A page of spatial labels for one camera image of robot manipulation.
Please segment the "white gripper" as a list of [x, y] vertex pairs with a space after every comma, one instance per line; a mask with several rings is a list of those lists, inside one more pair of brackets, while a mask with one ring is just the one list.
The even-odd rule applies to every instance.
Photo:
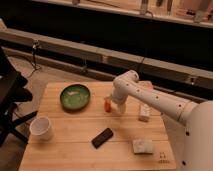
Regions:
[[127, 94], [124, 91], [121, 91], [120, 89], [114, 89], [111, 93], [111, 96], [105, 96], [104, 100], [105, 101], [113, 101], [114, 103], [118, 104], [117, 105], [117, 111], [120, 114], [124, 114], [126, 112], [126, 99], [127, 99]]

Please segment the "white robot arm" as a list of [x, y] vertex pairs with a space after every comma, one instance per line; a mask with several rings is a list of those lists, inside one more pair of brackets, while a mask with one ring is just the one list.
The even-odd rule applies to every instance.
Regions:
[[132, 96], [185, 126], [181, 171], [213, 171], [213, 100], [196, 103], [139, 84], [129, 70], [113, 79], [111, 100], [123, 105]]

